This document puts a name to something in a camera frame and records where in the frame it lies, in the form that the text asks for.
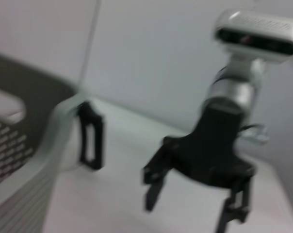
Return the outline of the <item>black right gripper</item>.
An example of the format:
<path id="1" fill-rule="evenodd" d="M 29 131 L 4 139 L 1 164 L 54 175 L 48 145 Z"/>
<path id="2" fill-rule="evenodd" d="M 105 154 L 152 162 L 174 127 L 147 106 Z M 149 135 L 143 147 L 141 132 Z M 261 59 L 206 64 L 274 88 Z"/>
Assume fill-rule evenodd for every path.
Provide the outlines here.
<path id="1" fill-rule="evenodd" d="M 171 168 L 199 183 L 229 189 L 216 232 L 226 232 L 228 223 L 245 223 L 250 213 L 254 166 L 241 159 L 235 142 L 243 120 L 240 112 L 207 106 L 194 130 L 183 137 L 166 137 L 163 145 L 143 168 L 142 180 L 149 188 L 144 209 L 152 212 Z"/>

